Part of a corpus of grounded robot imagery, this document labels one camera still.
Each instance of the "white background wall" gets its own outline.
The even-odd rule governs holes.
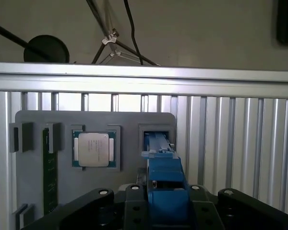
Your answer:
[[[103,12],[107,1],[98,1]],[[288,48],[275,40],[276,0],[129,2],[142,54],[161,65],[288,70]],[[132,46],[123,0],[109,0],[108,11]],[[85,0],[0,0],[0,25],[26,41],[54,35],[77,63],[90,63],[103,37]],[[23,61],[23,49],[0,36],[0,61]]]

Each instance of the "gray mounting plate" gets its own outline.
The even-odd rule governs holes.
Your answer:
[[[16,152],[17,205],[34,204],[35,219],[43,213],[42,130],[53,130],[50,138],[58,150],[59,203],[66,204],[100,187],[116,191],[122,184],[135,183],[137,171],[146,167],[141,157],[145,131],[167,131],[169,140],[176,144],[176,119],[168,113],[130,112],[71,112],[71,111],[19,111],[12,127],[33,123],[32,136],[19,135],[19,143],[32,141],[32,148]],[[85,127],[85,131],[120,130],[120,146],[116,157],[120,164],[113,168],[72,167],[72,130]]]

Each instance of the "bolt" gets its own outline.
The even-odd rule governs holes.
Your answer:
[[[99,194],[101,194],[101,195],[105,195],[105,194],[107,194],[107,193],[108,193],[107,190],[101,190],[101,191],[99,191]]]
[[[135,185],[135,186],[132,186],[131,189],[133,189],[133,190],[138,190],[138,189],[139,189],[139,186],[136,186],[136,185]]]
[[[194,185],[194,186],[192,186],[191,188],[192,188],[192,189],[194,189],[194,190],[200,190],[200,187],[198,187],[198,186],[195,186],[195,185]]]
[[[230,196],[234,194],[234,193],[233,193],[232,191],[230,191],[230,190],[225,190],[224,193],[227,194],[227,195],[230,195]]]

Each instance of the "corrugated metal panel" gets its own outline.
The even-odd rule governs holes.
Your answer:
[[[189,183],[203,184],[215,194],[233,187],[288,213],[288,80],[268,82],[264,72],[249,72],[264,78],[233,82],[234,75],[230,81],[217,75],[193,81],[190,69],[185,79],[154,79],[147,77],[153,74],[148,70],[136,79],[110,73],[39,77],[41,81],[33,75],[21,80],[0,75],[0,89],[13,91],[0,92],[1,229],[9,229],[8,214],[16,209],[15,155],[8,152],[7,128],[21,109],[172,113],[177,119],[176,149]]]
[[[11,166],[0,168],[0,181],[13,177],[11,187],[0,183],[12,203],[0,200],[0,206],[13,210],[15,155],[5,153],[8,124],[21,109],[170,112],[177,117],[177,152],[191,184],[214,194],[230,186],[288,213],[288,100],[0,92],[0,161]]]

